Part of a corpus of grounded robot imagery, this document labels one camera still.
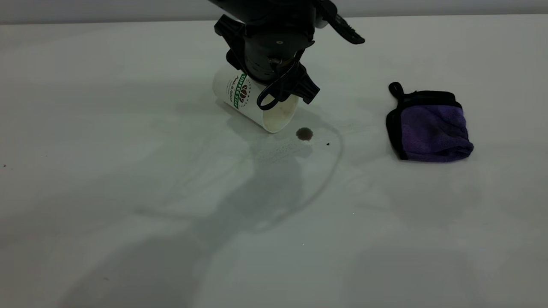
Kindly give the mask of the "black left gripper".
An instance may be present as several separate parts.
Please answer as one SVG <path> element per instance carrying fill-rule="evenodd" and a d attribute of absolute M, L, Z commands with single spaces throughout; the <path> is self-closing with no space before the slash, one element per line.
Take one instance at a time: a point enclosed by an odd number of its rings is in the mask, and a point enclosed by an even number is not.
<path fill-rule="evenodd" d="M 242 17 L 241 22 L 222 15 L 214 25 L 228 44 L 227 62 L 262 84 L 274 82 L 311 45 L 315 17 Z M 307 69 L 296 64 L 290 75 L 291 94 L 310 104 L 320 91 Z"/>

